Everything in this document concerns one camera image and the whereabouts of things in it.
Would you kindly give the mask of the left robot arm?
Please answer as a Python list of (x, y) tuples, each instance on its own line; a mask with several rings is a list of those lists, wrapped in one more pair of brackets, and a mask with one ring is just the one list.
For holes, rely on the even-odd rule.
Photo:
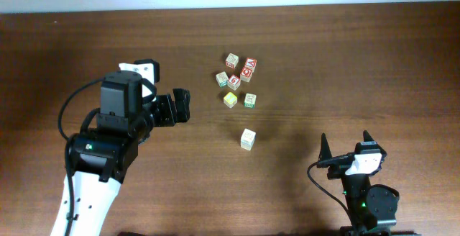
[(184, 88), (159, 95), (133, 71), (108, 73), (99, 83), (100, 107), (65, 140), (66, 175), (53, 235), (99, 235), (139, 146), (154, 128), (190, 118), (190, 92)]

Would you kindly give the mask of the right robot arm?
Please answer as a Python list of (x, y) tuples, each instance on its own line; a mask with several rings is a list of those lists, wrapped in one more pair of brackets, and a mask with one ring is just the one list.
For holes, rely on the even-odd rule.
[(363, 131), (363, 140), (355, 145), (351, 153), (332, 156), (324, 134), (317, 168), (328, 170), (329, 180), (339, 179), (346, 200), (346, 213), (351, 224), (342, 227), (342, 235), (390, 235), (396, 225), (399, 192), (382, 184), (372, 185), (370, 177), (382, 169), (386, 151)]

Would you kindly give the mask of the block with green Z side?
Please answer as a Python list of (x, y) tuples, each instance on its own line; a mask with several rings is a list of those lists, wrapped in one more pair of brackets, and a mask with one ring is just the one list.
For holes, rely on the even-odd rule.
[(254, 144), (255, 137), (256, 137), (256, 132), (249, 130), (249, 129), (245, 129), (241, 135), (240, 146), (243, 149), (250, 151)]

